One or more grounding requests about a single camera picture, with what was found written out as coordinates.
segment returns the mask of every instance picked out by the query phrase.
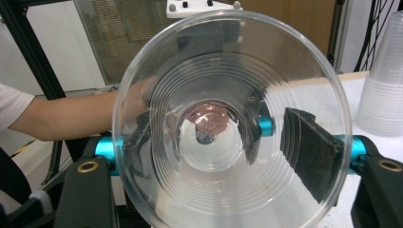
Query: white wall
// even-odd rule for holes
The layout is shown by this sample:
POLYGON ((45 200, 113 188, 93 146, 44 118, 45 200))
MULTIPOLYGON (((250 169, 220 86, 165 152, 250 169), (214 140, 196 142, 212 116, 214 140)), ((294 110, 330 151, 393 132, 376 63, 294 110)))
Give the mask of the white wall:
MULTIPOLYGON (((64 91, 105 86, 72 1, 29 8, 28 19, 64 91)), ((0 24, 0 82, 43 94, 4 24, 0 24)))

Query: clear plastic bowl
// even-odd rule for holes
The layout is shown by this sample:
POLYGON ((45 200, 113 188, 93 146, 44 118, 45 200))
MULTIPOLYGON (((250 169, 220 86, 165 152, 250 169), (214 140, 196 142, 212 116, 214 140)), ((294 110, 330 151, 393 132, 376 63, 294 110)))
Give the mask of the clear plastic bowl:
POLYGON ((335 204, 351 123, 310 41, 268 16, 220 10, 181 20, 137 54, 113 141, 125 191, 153 227, 298 227, 335 204), (313 119, 324 133, 308 139, 313 119))

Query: stacked plastic cup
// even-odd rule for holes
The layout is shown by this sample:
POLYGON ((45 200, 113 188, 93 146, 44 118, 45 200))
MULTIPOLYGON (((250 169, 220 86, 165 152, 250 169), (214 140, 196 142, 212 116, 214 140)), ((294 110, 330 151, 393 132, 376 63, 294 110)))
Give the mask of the stacked plastic cup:
POLYGON ((374 135, 403 135, 403 11, 390 16, 365 79, 356 123, 374 135))

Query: black cable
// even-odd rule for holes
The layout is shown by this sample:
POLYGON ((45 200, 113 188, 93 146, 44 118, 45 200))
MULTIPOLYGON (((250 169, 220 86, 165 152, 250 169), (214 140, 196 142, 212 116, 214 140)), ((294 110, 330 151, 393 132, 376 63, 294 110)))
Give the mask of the black cable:
POLYGON ((357 72, 359 70, 364 70, 364 69, 366 70, 368 68, 371 69, 371 67, 373 66, 375 53, 376 53, 377 41, 378 41, 381 31, 384 29, 385 24, 389 18, 389 14, 393 7, 394 0, 389 5, 386 16, 384 17, 384 19, 381 23, 380 16, 381 16, 382 12, 384 11, 386 4, 388 2, 389 2, 388 0, 385 0, 384 3, 382 3, 382 0, 373 0, 373 2, 371 4, 371 11, 370 11, 369 19, 368 19, 368 26, 367 26, 365 38, 364 38, 364 42, 362 45, 360 55, 358 57, 356 65, 355 65, 354 72, 357 72), (375 26, 374 41, 372 42, 374 26, 375 26), (364 63, 362 63, 365 53, 366 53, 366 60, 364 63))
POLYGON ((364 43, 362 44, 361 52, 359 53, 358 61, 355 64, 354 72, 358 72, 360 69, 359 67, 361 66, 362 58, 364 57, 365 50, 367 49, 368 46, 368 41, 371 39, 371 31, 373 30, 373 15, 374 15, 374 9, 375 9, 375 0, 373 0, 371 4, 371 10, 370 10, 370 16, 368 18, 368 25, 367 25, 367 31, 365 32, 365 38, 364 38, 364 43))

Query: black pole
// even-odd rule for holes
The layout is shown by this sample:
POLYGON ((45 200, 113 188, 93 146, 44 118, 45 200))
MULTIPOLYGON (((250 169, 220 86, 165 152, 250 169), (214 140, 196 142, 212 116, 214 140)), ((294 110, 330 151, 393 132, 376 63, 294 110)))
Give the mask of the black pole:
POLYGON ((48 100, 66 97, 27 18, 27 8, 0 0, 0 14, 48 100))

